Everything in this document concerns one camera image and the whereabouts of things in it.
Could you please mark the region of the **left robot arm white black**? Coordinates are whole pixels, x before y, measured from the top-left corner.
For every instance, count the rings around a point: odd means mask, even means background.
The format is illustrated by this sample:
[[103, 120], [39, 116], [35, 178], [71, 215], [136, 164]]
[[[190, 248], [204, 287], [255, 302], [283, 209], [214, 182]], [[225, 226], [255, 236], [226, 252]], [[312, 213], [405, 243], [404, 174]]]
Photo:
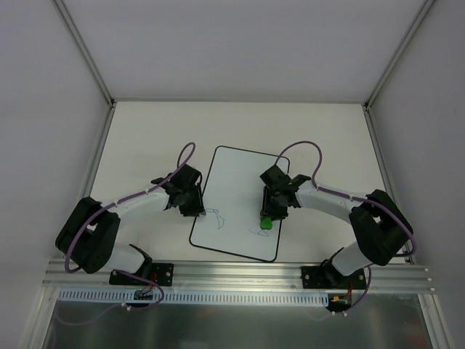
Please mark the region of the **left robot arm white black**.
[[152, 188], [104, 205], [91, 197], [81, 199], [55, 240], [56, 248], [88, 274], [102, 269], [143, 284], [152, 275], [153, 258], [133, 244], [116, 242], [123, 227], [159, 212], [177, 208], [184, 217], [205, 215], [200, 171], [185, 164], [166, 178], [157, 178]]

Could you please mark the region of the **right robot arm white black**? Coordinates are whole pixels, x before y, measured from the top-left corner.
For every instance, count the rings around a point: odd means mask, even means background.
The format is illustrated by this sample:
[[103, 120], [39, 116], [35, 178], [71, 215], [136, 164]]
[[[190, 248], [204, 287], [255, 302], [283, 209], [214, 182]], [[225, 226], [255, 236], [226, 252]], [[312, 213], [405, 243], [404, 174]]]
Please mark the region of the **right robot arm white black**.
[[343, 289], [355, 273], [372, 265], [385, 266], [413, 238], [410, 223], [382, 190], [355, 196], [324, 188], [313, 178], [289, 177], [277, 165], [260, 176], [264, 183], [260, 228], [269, 230], [287, 218], [288, 208], [314, 209], [351, 225], [355, 242], [341, 248], [303, 277], [307, 288]]

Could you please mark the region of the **white whiteboard black frame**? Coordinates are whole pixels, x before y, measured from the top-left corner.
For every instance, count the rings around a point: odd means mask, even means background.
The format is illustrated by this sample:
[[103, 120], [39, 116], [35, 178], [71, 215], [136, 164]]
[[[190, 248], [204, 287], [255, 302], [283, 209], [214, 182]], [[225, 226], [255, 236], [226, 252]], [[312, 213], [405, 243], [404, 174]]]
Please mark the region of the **white whiteboard black frame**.
[[287, 172], [286, 157], [217, 147], [203, 189], [205, 215], [195, 219], [190, 244], [225, 254], [273, 262], [278, 256], [281, 224], [260, 227], [264, 183], [259, 176], [277, 164]]

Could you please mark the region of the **green whiteboard eraser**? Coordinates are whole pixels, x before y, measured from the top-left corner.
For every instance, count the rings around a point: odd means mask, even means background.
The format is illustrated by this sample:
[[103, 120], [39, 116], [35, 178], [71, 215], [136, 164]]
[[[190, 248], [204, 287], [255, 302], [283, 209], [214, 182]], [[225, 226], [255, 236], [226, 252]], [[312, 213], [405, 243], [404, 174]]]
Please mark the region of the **green whiteboard eraser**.
[[262, 230], [271, 230], [273, 228], [273, 221], [271, 217], [263, 217], [259, 224]]

